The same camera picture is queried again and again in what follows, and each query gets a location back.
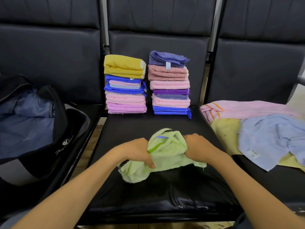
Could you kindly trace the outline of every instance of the brown textured towel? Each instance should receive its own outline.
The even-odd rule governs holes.
[[[189,75],[189,71],[184,68],[148,65],[148,80],[172,80],[184,81]]]

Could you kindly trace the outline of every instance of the white tag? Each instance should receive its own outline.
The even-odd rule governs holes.
[[[166,70],[170,70],[170,62],[166,62]]]
[[[247,151],[247,153],[253,158],[258,158],[260,156],[254,149]]]

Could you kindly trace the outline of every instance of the person's right arm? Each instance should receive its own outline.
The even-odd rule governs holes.
[[[257,181],[243,171],[230,156],[197,134],[186,135],[185,155],[213,166],[226,180],[255,229],[301,229],[305,221],[295,215]]]

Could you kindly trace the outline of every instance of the chair backrest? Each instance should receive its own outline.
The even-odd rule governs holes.
[[[99,0],[1,0],[0,72],[102,104]]]
[[[286,104],[305,55],[305,0],[225,0],[205,103]]]
[[[153,50],[187,57],[191,105],[197,106],[215,5],[216,0],[107,0],[110,53],[147,64]]]

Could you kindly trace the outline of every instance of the tiled floor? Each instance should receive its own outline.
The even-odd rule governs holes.
[[[101,134],[103,126],[98,125],[80,158],[71,179],[83,172],[89,162],[94,147]],[[152,224],[129,224],[129,225],[105,225],[84,226],[82,229],[224,229],[233,225],[234,222],[204,222],[204,223],[152,223]]]

